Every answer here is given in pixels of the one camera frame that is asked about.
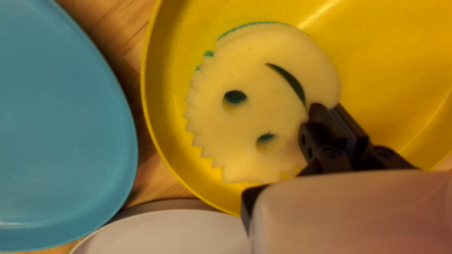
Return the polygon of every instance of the blue plate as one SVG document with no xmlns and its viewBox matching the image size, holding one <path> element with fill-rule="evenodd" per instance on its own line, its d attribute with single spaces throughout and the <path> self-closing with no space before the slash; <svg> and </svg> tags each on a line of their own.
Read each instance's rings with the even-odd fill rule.
<svg viewBox="0 0 452 254">
<path fill-rule="evenodd" d="M 131 112 L 95 45 L 51 0 L 0 0 L 0 252 L 93 232 L 136 168 Z"/>
</svg>

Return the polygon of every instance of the yellow bowl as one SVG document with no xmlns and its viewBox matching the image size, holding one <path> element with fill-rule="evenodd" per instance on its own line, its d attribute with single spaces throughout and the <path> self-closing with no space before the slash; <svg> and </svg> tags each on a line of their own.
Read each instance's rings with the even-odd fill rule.
<svg viewBox="0 0 452 254">
<path fill-rule="evenodd" d="M 452 1 L 164 0 L 151 17 L 141 71 L 147 124 L 163 160 L 194 194 L 233 215 L 241 191 L 191 146 L 188 81 L 218 36 L 252 21 L 306 31 L 337 68 L 341 103 L 372 137 L 429 170 L 452 150 Z"/>
</svg>

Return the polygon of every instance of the yellow sponge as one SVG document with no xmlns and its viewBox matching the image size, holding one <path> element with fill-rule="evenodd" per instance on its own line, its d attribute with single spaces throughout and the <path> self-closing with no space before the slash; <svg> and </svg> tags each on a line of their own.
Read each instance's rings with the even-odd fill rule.
<svg viewBox="0 0 452 254">
<path fill-rule="evenodd" d="M 225 182 L 275 182 L 306 164 L 298 146 L 306 105 L 332 108 L 339 95 L 333 65 L 307 34 L 275 22 L 246 24 L 204 53 L 186 97 L 186 130 Z"/>
</svg>

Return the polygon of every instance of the smiley face sponge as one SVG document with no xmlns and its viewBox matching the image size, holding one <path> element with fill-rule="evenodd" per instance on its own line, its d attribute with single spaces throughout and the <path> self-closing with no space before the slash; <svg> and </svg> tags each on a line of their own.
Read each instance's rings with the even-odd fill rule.
<svg viewBox="0 0 452 254">
<path fill-rule="evenodd" d="M 337 73 L 303 31 L 256 22 L 221 36 L 193 73 L 186 130 L 223 181 L 270 183 L 306 161 L 298 129 L 311 103 L 339 101 Z"/>
</svg>

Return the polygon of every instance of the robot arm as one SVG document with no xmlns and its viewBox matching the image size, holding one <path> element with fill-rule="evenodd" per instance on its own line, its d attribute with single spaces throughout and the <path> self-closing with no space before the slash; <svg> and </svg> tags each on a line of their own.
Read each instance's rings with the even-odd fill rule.
<svg viewBox="0 0 452 254">
<path fill-rule="evenodd" d="M 373 145 L 341 105 L 313 104 L 309 115 L 299 177 L 242 193 L 253 253 L 452 253 L 450 173 Z"/>
</svg>

